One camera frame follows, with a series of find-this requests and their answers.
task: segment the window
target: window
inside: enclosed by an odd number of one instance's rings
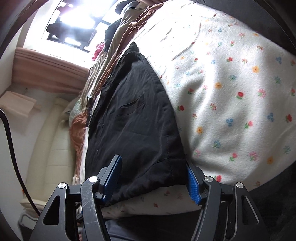
[[[44,34],[48,34],[47,40],[66,44],[87,53],[94,52],[96,46],[104,40],[105,31],[108,26],[120,18],[115,12],[115,8],[117,4],[122,1],[124,0],[80,0],[80,4],[77,6],[69,4],[78,2],[77,0],[62,0],[59,3],[49,23],[54,22],[54,19],[56,19],[56,23],[61,21],[70,26],[95,29],[96,34],[88,46],[86,43],[79,42],[69,37],[65,38],[65,41],[62,42],[55,35],[49,34],[47,31],[45,31]]]

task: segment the white floor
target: white floor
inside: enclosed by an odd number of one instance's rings
[[[34,98],[42,106],[41,110],[33,108],[28,119],[6,113],[18,168],[25,181],[36,138],[49,114],[55,97],[72,100],[76,96],[46,93],[36,89],[26,90],[25,87],[17,85],[11,85],[8,90]],[[0,121],[0,209],[8,224],[21,240],[22,237],[17,221],[23,212],[23,208],[19,204],[22,197],[22,188],[13,170],[4,126]]]

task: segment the blue gripper pad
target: blue gripper pad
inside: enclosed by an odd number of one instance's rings
[[[200,187],[189,166],[187,166],[187,171],[188,171],[187,190],[189,192],[191,199],[195,201],[195,203],[198,205],[202,199],[199,193]]]

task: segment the black cable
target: black cable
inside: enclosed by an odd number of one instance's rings
[[[6,138],[7,138],[7,142],[8,142],[8,147],[9,147],[9,152],[10,152],[10,157],[11,157],[11,161],[12,161],[12,165],[13,165],[13,168],[15,170],[15,174],[17,176],[17,179],[26,195],[26,197],[28,198],[29,200],[29,203],[31,204],[32,208],[35,210],[35,212],[37,213],[38,216],[40,216],[40,212],[39,210],[37,209],[37,207],[35,206],[35,204],[33,203],[29,193],[28,193],[28,190],[26,189],[26,186],[22,180],[22,177],[20,175],[20,171],[17,167],[17,160],[15,158],[15,152],[14,152],[14,149],[13,149],[13,143],[12,143],[12,138],[11,138],[11,132],[10,132],[10,128],[9,128],[9,123],[8,123],[8,119],[5,115],[5,113],[3,112],[3,110],[0,108],[0,119],[2,120],[3,122],[3,125],[4,125],[4,128],[5,128],[5,133],[6,133]]]

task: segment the red flower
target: red flower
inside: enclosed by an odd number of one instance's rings
[[[292,121],[292,116],[290,115],[290,114],[288,114],[287,116],[286,116],[286,122],[291,122]]]
[[[178,106],[178,111],[183,111],[183,110],[184,110],[184,106],[183,105]]]
[[[219,175],[219,176],[216,177],[216,181],[217,181],[217,182],[221,182],[221,180],[222,180],[221,175]]]

